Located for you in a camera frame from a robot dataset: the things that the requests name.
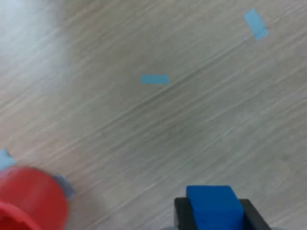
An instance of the red plastic cup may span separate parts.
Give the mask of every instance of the red plastic cup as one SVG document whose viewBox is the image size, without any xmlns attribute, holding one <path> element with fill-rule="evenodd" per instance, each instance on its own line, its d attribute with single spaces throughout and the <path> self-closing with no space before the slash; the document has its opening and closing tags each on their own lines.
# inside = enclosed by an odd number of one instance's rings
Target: red plastic cup
<svg viewBox="0 0 307 230">
<path fill-rule="evenodd" d="M 0 171 L 0 230 L 64 230 L 68 203 L 48 173 L 12 166 Z"/>
</svg>

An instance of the blue cube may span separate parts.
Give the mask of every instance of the blue cube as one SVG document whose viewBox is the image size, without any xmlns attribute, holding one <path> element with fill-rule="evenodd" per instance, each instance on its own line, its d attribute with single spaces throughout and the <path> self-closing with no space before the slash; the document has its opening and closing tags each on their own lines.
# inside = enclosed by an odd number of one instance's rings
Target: blue cube
<svg viewBox="0 0 307 230">
<path fill-rule="evenodd" d="M 230 186 L 187 187 L 198 230 L 243 230 L 244 209 Z"/>
</svg>

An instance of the red cup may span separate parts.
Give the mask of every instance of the red cup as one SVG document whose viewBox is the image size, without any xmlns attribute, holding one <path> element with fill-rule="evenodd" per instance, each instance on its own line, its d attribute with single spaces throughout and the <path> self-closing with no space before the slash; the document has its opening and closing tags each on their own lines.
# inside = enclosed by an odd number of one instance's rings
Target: red cup
<svg viewBox="0 0 307 230">
<path fill-rule="evenodd" d="M 68 203 L 48 173 L 12 166 L 0 171 L 0 230 L 64 230 Z"/>
</svg>

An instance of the wood grain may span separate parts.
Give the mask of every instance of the wood grain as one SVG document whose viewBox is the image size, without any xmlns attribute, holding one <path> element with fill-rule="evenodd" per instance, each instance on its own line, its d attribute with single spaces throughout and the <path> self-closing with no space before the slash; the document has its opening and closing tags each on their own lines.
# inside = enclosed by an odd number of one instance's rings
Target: wood grain
<svg viewBox="0 0 307 230">
<path fill-rule="evenodd" d="M 307 229 L 305 0 L 1 4 L 0 146 L 72 181 L 68 230 L 169 226 L 188 184 Z"/>
</svg>

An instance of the blue tape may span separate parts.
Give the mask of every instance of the blue tape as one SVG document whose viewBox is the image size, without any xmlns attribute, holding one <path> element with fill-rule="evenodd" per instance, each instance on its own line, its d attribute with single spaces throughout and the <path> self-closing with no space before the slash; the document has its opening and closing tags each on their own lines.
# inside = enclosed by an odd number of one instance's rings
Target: blue tape
<svg viewBox="0 0 307 230">
<path fill-rule="evenodd" d="M 257 40 L 260 40 L 269 34 L 269 31 L 265 27 L 263 20 L 255 9 L 247 12 L 244 17 Z"/>
<path fill-rule="evenodd" d="M 68 200 L 76 196 L 76 190 L 73 188 L 69 180 L 64 175 L 54 175 L 53 179 L 63 189 L 64 194 Z"/>
<path fill-rule="evenodd" d="M 16 160 L 11 157 L 11 155 L 6 149 L 0 150 L 0 170 L 6 169 L 16 163 Z"/>
<path fill-rule="evenodd" d="M 146 74 L 142 75 L 142 84 L 168 84 L 168 75 Z"/>
</svg>

